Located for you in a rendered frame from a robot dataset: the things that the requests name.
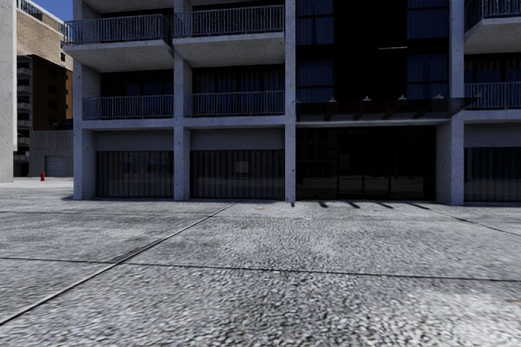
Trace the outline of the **grey concrete balcony building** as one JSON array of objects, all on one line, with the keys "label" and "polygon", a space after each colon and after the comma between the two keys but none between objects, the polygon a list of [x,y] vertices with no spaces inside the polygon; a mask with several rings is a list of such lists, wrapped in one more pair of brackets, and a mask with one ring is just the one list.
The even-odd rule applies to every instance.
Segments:
[{"label": "grey concrete balcony building", "polygon": [[74,196],[521,202],[521,0],[73,0]]}]

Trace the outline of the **tan brick building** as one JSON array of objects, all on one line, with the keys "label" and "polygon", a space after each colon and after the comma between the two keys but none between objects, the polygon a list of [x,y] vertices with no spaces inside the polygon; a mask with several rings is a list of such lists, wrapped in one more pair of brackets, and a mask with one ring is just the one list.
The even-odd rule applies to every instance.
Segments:
[{"label": "tan brick building", "polygon": [[16,177],[73,174],[73,59],[64,23],[32,0],[17,5]]}]

